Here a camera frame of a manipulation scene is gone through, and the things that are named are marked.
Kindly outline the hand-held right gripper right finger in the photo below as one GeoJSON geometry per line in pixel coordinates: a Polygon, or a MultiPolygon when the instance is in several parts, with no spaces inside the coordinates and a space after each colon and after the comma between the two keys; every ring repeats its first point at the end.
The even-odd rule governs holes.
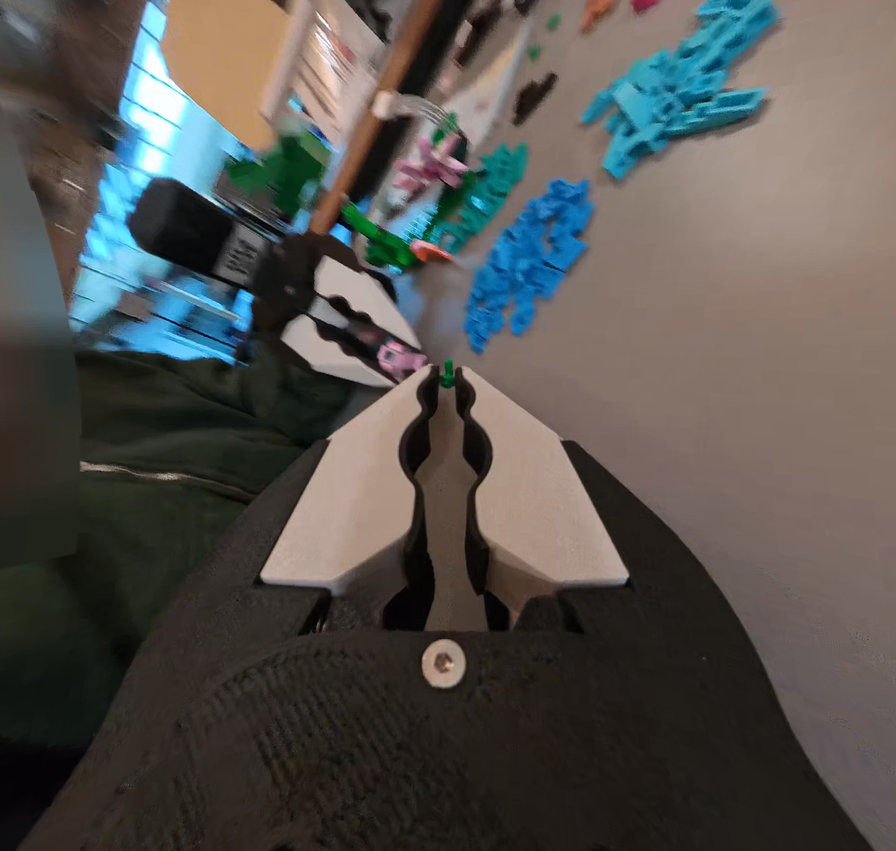
{"type": "Polygon", "coordinates": [[[465,561],[487,626],[510,628],[535,598],[624,586],[629,571],[564,440],[468,367],[454,390],[475,473],[465,561]]]}

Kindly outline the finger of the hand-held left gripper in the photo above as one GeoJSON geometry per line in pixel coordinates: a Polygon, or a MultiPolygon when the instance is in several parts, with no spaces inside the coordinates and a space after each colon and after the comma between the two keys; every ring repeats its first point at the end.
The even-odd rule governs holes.
{"type": "Polygon", "coordinates": [[[371,272],[322,257],[315,266],[312,282],[315,291],[312,319],[352,332],[370,327],[385,336],[385,341],[394,339],[424,353],[417,335],[400,314],[385,285],[371,272]]]}
{"type": "Polygon", "coordinates": [[[402,382],[402,372],[384,368],[380,362],[385,340],[370,327],[352,332],[308,315],[291,319],[280,334],[286,348],[312,371],[364,387],[395,387],[402,382]]]}

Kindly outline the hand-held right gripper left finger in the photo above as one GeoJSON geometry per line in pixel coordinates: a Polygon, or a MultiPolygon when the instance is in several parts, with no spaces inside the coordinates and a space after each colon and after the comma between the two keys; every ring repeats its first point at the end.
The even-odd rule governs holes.
{"type": "Polygon", "coordinates": [[[428,365],[333,432],[259,577],[348,600],[387,628],[422,628],[434,598],[418,471],[431,453],[428,365]]]}

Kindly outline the pink lego flower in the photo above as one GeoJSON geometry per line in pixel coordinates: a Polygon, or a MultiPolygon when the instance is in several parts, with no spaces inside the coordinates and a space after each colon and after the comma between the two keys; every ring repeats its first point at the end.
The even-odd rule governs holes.
{"type": "Polygon", "coordinates": [[[429,364],[425,354],[394,339],[385,341],[379,347],[376,361],[379,369],[396,383],[406,380],[429,364]]]}

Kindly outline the green lego stem build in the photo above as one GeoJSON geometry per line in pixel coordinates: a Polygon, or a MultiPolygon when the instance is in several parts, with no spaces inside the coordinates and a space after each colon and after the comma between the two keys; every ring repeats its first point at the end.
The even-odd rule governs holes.
{"type": "Polygon", "coordinates": [[[365,240],[364,260],[368,265],[403,274],[422,264],[408,241],[378,226],[351,201],[343,204],[341,216],[342,223],[365,240]]]}

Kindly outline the green lego plant build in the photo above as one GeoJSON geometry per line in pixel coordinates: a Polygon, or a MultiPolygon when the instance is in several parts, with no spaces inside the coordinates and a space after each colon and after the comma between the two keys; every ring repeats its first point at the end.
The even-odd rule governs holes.
{"type": "Polygon", "coordinates": [[[268,193],[274,210],[291,221],[303,208],[305,188],[319,185],[330,163],[330,148],[313,131],[280,135],[258,158],[229,162],[225,174],[240,192],[268,193]]]}

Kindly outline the pink lego flower build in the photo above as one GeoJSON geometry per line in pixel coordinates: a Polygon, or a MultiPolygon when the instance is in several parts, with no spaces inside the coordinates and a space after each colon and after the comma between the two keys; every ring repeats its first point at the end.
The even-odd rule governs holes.
{"type": "Polygon", "coordinates": [[[418,136],[413,155],[395,163],[392,187],[411,196],[433,183],[459,187],[469,167],[455,155],[455,150],[466,149],[466,142],[466,136],[458,131],[446,134],[437,143],[429,136],[418,136]]]}

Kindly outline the pile of teal lego pieces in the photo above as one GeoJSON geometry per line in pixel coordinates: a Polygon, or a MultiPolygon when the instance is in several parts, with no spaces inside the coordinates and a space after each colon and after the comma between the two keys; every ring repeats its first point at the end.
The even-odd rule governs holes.
{"type": "Polygon", "coordinates": [[[444,190],[436,204],[423,240],[449,254],[457,254],[479,235],[500,212],[526,173],[529,146],[500,145],[484,155],[476,170],[469,170],[460,185],[444,190]]]}

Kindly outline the pile of blue lego pieces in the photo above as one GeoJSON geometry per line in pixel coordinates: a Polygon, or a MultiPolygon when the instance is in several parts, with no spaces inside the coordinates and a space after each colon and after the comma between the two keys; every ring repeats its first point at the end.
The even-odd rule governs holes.
{"type": "Polygon", "coordinates": [[[528,332],[539,304],[550,301],[588,250],[583,233],[595,212],[591,183],[556,178],[532,198],[499,236],[475,273],[463,331],[472,352],[492,337],[528,332]]]}

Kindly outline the pile of cyan lego pieces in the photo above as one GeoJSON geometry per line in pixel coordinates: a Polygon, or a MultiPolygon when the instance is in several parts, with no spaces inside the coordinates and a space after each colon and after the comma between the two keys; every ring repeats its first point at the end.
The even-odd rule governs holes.
{"type": "Polygon", "coordinates": [[[779,19],[775,0],[705,0],[696,28],[674,50],[634,61],[600,90],[581,114],[582,126],[602,122],[609,144],[602,169],[616,182],[675,140],[753,118],[769,89],[729,87],[733,67],[779,19]]]}

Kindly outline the large glass windows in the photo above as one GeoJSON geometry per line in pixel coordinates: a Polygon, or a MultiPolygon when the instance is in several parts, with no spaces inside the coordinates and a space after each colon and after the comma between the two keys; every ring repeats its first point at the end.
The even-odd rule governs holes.
{"type": "Polygon", "coordinates": [[[151,179],[210,197],[225,161],[243,152],[170,77],[161,50],[166,5],[151,0],[141,15],[119,101],[127,134],[98,185],[70,325],[100,348],[231,363],[248,327],[248,294],[143,250],[126,226],[151,179]]]}

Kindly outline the black piece on table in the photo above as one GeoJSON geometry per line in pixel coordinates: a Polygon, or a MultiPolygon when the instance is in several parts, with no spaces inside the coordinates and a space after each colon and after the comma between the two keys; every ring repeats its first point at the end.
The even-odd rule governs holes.
{"type": "Polygon", "coordinates": [[[526,83],[519,91],[514,101],[511,125],[521,125],[532,116],[532,113],[542,105],[547,96],[552,92],[558,76],[554,72],[546,73],[541,80],[532,80],[526,83]]]}

